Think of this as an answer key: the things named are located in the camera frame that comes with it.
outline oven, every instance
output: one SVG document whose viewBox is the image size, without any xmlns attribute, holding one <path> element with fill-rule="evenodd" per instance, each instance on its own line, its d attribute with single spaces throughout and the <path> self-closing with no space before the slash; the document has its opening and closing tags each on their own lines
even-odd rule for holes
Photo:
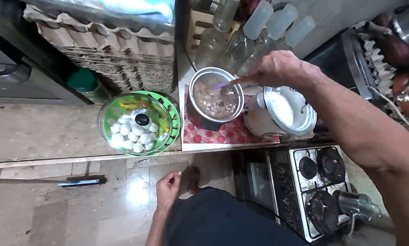
<svg viewBox="0 0 409 246">
<path fill-rule="evenodd" d="M 256 203 L 246 206 L 291 227 L 308 242 L 324 243 L 350 221 L 340 214 L 334 197 L 337 190 L 351 191 L 342 155 L 338 145 L 233 151 L 237 198 Z"/>
</svg>

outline green bowl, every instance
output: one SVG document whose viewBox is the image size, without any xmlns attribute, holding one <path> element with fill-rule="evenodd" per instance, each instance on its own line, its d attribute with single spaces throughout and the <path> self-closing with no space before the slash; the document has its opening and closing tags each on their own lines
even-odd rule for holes
<svg viewBox="0 0 409 246">
<path fill-rule="evenodd" d="M 159 126 L 157 132 L 157 142 L 149 151 L 134 153 L 132 150 L 124 147 L 117 147 L 111 144 L 112 132 L 110 127 L 117 122 L 123 114 L 130 114 L 136 105 L 150 105 L 154 112 L 150 116 L 152 121 Z M 110 99 L 101 108 L 98 114 L 98 127 L 104 140 L 112 147 L 124 154 L 146 157 L 159 154 L 168 149 L 179 136 L 180 132 L 180 117 L 175 106 L 165 97 L 155 93 L 146 91 L 137 91 L 129 94 L 122 94 Z M 167 133 L 163 139 L 159 136 Z"/>
</svg>

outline stove knob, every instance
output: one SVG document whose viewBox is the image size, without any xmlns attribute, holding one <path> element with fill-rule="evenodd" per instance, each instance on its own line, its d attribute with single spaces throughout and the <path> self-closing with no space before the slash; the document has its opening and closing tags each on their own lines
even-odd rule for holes
<svg viewBox="0 0 409 246">
<path fill-rule="evenodd" d="M 285 184 L 288 183 L 288 179 L 284 176 L 279 177 L 279 179 L 284 182 Z"/>
<path fill-rule="evenodd" d="M 282 201 L 287 205 L 291 204 L 291 201 L 288 198 L 284 198 Z"/>
<path fill-rule="evenodd" d="M 287 223 L 288 223 L 288 224 L 289 224 L 291 227 L 293 227 L 293 228 L 294 228 L 295 223 L 294 223 L 293 219 L 288 218 L 288 219 L 287 219 Z"/>
<path fill-rule="evenodd" d="M 284 192 L 285 195 L 288 195 L 289 194 L 289 189 L 288 188 L 283 188 L 282 192 Z"/>
<path fill-rule="evenodd" d="M 293 215 L 293 211 L 290 208 L 285 208 L 285 212 L 287 213 L 288 216 Z"/>
</svg>

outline glass bottle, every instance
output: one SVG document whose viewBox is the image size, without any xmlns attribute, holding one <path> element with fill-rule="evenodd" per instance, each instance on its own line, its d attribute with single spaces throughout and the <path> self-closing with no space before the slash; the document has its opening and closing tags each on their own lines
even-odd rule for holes
<svg viewBox="0 0 409 246">
<path fill-rule="evenodd" d="M 235 31 L 230 38 L 218 66 L 235 74 L 254 51 L 254 40 L 259 36 L 262 27 L 273 15 L 273 6 L 262 0 L 242 29 Z"/>
<path fill-rule="evenodd" d="M 240 4 L 240 0 L 225 0 L 223 4 L 219 4 L 214 13 L 213 24 L 218 31 L 227 32 L 230 29 L 236 9 Z"/>
<path fill-rule="evenodd" d="M 242 29 L 235 31 L 229 40 L 217 67 L 235 74 L 243 62 L 252 54 L 255 42 L 248 38 Z"/>
<path fill-rule="evenodd" d="M 259 37 L 255 40 L 255 46 L 252 54 L 242 64 L 236 75 L 239 77 L 245 77 L 249 74 L 250 70 L 256 66 L 259 56 L 262 54 L 266 47 L 272 46 L 273 39 L 267 33 L 267 29 L 263 29 L 259 34 Z"/>
<path fill-rule="evenodd" d="M 306 16 L 298 25 L 289 29 L 284 38 L 278 39 L 273 45 L 265 48 L 257 60 L 260 60 L 273 50 L 293 50 L 314 28 L 314 20 L 311 16 Z"/>
<path fill-rule="evenodd" d="M 275 12 L 266 24 L 259 37 L 255 40 L 255 48 L 252 55 L 247 58 L 240 67 L 237 75 L 240 77 L 247 76 L 251 69 L 256 66 L 259 56 L 266 48 L 273 47 L 277 40 L 283 36 L 285 30 L 297 18 L 299 12 L 292 4 L 287 4 L 282 11 Z"/>
<path fill-rule="evenodd" d="M 195 57 L 197 69 L 214 67 L 226 48 L 224 34 L 215 28 L 207 28 L 202 32 L 200 45 Z"/>
</svg>

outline rice cooker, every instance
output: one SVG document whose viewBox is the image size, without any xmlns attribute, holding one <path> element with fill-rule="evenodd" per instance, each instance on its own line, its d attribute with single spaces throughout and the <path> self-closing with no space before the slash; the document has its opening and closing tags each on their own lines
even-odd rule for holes
<svg viewBox="0 0 409 246">
<path fill-rule="evenodd" d="M 314 129 L 317 113 L 306 104 L 301 93 L 288 86 L 264 87 L 248 100 L 244 122 L 254 135 L 261 138 L 286 134 L 303 137 Z"/>
</svg>

